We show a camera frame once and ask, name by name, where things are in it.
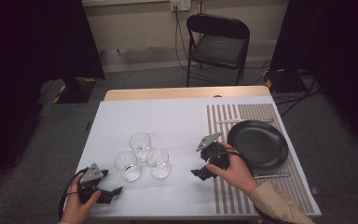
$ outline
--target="beige sleeve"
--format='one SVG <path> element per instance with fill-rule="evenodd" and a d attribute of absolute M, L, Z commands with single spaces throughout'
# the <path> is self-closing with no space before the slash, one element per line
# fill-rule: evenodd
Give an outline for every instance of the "beige sleeve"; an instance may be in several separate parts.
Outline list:
<path fill-rule="evenodd" d="M 258 209 L 270 217 L 294 223 L 313 223 L 300 211 L 292 198 L 277 190 L 272 181 L 260 185 L 249 198 Z"/>

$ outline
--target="hand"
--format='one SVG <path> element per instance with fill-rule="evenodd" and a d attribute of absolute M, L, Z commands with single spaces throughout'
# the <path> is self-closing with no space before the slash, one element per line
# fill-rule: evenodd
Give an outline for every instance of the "hand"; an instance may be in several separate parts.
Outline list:
<path fill-rule="evenodd" d="M 71 186 L 68 189 L 68 198 L 66 200 L 66 206 L 62 215 L 62 222 L 69 222 L 71 224 L 82 223 L 87 215 L 91 207 L 98 201 L 101 196 L 101 192 L 99 190 L 95 191 L 89 200 L 86 203 L 81 203 L 79 195 L 77 193 L 77 183 L 83 174 L 79 174 L 74 181 L 72 181 Z"/>
<path fill-rule="evenodd" d="M 221 142 L 220 144 L 223 147 L 232 147 L 224 142 Z M 258 184 L 249 172 L 246 163 L 239 156 L 229 155 L 229 167 L 226 170 L 222 170 L 213 164 L 207 164 L 206 168 L 212 173 L 225 179 L 231 186 L 242 190 L 246 195 L 250 195 L 258 187 Z"/>

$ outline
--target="wall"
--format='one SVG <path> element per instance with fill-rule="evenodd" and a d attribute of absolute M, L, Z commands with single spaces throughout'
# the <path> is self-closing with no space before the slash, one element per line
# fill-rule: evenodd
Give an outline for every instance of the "wall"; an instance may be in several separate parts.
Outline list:
<path fill-rule="evenodd" d="M 169 1 L 84 0 L 89 25 L 97 48 L 138 49 L 174 46 L 175 14 Z M 186 19 L 199 11 L 237 18 L 251 30 L 249 57 L 272 56 L 288 0 L 198 0 L 192 10 L 179 12 L 185 42 L 188 40 Z"/>

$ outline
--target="drinking glass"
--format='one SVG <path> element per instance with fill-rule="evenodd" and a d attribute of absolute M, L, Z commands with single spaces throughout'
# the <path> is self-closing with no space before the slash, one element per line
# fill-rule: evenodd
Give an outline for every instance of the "drinking glass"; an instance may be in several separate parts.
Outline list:
<path fill-rule="evenodd" d="M 115 159 L 115 167 L 128 181 L 133 181 L 141 174 L 136 155 L 131 151 L 121 152 Z"/>
<path fill-rule="evenodd" d="M 164 178 L 170 173 L 169 155 L 163 149 L 153 148 L 150 150 L 146 156 L 146 163 L 155 178 Z"/>
<path fill-rule="evenodd" d="M 145 161 L 152 147 L 152 141 L 147 133 L 136 133 L 130 138 L 130 146 L 140 161 Z"/>

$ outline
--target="black chair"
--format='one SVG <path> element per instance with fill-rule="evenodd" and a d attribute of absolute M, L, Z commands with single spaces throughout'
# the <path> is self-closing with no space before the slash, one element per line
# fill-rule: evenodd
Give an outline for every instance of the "black chair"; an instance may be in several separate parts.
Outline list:
<path fill-rule="evenodd" d="M 190 82 L 191 62 L 209 64 L 232 70 L 239 70 L 236 85 L 243 77 L 246 55 L 249 45 L 249 28 L 237 19 L 208 14 L 192 15 L 187 19 L 190 35 L 187 65 L 187 86 Z M 196 44 L 194 33 L 202 34 Z"/>

